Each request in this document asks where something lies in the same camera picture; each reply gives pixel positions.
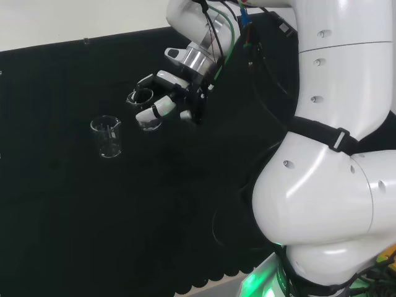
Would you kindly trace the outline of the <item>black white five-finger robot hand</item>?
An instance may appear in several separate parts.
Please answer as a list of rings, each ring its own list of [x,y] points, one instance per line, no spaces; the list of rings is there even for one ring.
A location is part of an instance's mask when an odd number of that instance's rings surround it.
[[[208,85],[188,82],[167,71],[150,74],[136,84],[127,103],[136,111],[136,121],[143,130],[155,130],[164,118],[182,105],[179,117],[200,124],[207,105]]]

